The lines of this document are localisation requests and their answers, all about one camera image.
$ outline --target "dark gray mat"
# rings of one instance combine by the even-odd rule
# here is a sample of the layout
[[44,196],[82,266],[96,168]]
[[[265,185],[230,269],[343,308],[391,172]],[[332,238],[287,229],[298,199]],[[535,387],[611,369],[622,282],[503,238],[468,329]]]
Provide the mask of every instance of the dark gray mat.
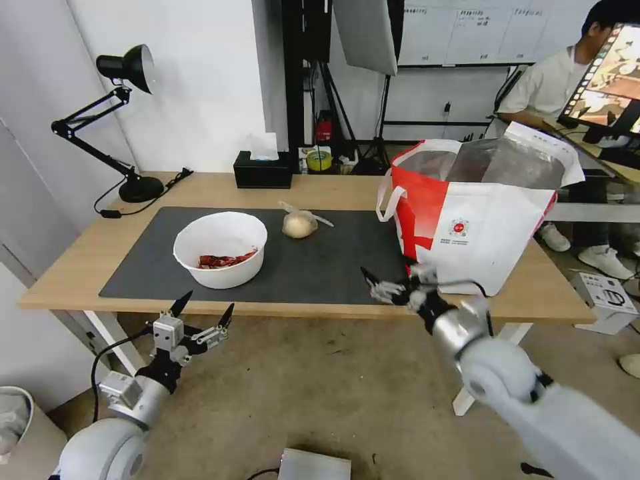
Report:
[[101,297],[173,300],[193,290],[193,300],[272,303],[374,303],[364,266],[383,279],[406,275],[393,222],[371,211],[314,211],[335,228],[320,225],[303,240],[282,234],[282,210],[236,209],[267,226],[269,239],[258,274],[228,290],[201,286],[173,258],[173,242],[190,222],[228,209],[164,207],[100,292]]

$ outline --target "red food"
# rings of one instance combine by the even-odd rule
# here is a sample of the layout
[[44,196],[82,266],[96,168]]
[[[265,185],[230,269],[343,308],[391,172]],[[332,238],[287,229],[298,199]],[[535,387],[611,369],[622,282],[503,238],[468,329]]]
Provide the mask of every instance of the red food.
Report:
[[204,270],[215,270],[223,267],[231,267],[250,259],[258,249],[253,249],[249,253],[240,255],[239,257],[216,257],[215,255],[200,255],[198,268]]

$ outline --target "screen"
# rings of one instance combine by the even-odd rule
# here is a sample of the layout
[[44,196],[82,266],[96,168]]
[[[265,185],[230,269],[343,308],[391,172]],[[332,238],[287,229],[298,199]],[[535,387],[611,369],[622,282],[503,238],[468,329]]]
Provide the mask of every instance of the screen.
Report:
[[640,26],[616,25],[563,116],[640,133],[640,119],[627,124],[628,115],[624,115],[634,101],[640,101]]

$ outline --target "white sneaker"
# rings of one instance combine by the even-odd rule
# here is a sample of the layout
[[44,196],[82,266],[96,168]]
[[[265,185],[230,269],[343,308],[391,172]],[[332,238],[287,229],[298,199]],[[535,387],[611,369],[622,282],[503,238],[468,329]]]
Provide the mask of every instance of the white sneaker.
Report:
[[571,242],[558,231],[554,224],[548,223],[538,230],[540,237],[547,246],[556,252],[564,252],[571,248]]
[[626,268],[618,257],[616,250],[608,245],[600,245],[598,247],[589,247],[578,255],[578,259],[600,270],[605,275],[616,278],[618,280],[628,280],[633,278],[634,273]]
[[630,374],[632,377],[640,379],[640,355],[627,355],[618,359],[620,368]]

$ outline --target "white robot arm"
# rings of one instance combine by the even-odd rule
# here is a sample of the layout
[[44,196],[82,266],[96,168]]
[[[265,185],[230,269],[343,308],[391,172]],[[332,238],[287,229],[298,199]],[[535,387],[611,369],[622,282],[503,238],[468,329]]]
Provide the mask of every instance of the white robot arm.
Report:
[[65,446],[56,472],[49,480],[129,480],[145,460],[145,440],[158,419],[164,401],[176,390],[182,367],[192,356],[227,339],[233,304],[218,325],[200,330],[185,325],[178,315],[191,292],[176,301],[153,322],[151,363],[135,377],[110,372],[100,383],[116,416],[99,420],[74,435]]
[[554,382],[522,348],[489,336],[486,298],[460,308],[448,304],[427,265],[412,265],[399,283],[363,273],[374,298],[406,305],[423,318],[466,390],[507,422],[547,471],[534,473],[560,480],[640,478],[640,437],[590,398]]

